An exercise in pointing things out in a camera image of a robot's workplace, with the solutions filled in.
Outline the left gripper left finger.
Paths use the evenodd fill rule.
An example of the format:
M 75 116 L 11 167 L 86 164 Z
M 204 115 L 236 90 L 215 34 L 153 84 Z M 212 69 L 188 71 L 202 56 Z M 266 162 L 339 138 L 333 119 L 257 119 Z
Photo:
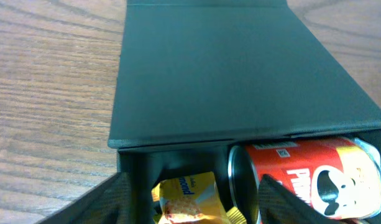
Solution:
M 131 180 L 127 173 L 118 172 L 81 198 L 40 224 L 117 224 L 131 222 Z

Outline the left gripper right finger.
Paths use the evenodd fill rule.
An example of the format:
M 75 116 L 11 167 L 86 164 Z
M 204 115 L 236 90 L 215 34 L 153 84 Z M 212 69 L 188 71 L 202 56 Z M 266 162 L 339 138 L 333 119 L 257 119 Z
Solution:
M 270 175 L 259 184 L 259 211 L 263 224 L 338 224 L 308 206 Z

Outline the red Pringles can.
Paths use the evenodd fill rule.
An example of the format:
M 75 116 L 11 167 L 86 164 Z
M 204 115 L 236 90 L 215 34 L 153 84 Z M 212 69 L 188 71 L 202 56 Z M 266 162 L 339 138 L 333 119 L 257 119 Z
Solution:
M 234 146 L 228 162 L 231 198 L 251 223 L 262 221 L 265 174 L 326 218 L 370 218 L 381 212 L 380 153 L 359 138 Z

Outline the long yellow snack bar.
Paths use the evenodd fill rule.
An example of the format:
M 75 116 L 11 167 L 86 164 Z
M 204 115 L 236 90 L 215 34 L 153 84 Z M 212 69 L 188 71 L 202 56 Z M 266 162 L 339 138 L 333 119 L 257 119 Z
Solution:
M 159 223 L 227 224 L 213 172 L 161 181 L 151 191 L 162 215 Z

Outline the dark green box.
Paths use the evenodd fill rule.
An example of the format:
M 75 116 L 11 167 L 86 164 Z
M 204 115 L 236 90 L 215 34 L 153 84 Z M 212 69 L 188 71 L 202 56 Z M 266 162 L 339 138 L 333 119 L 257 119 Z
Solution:
M 381 109 L 285 1 L 128 1 L 109 147 L 131 178 L 131 223 L 152 222 L 161 180 L 212 171 L 249 217 L 248 143 L 361 138 L 381 155 Z

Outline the small yellow snack packet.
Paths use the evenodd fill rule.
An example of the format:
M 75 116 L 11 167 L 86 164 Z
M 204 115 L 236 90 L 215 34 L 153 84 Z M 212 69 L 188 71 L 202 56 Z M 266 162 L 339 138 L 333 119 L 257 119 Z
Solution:
M 230 224 L 247 224 L 245 216 L 237 207 L 232 207 L 226 212 L 226 215 L 230 221 Z

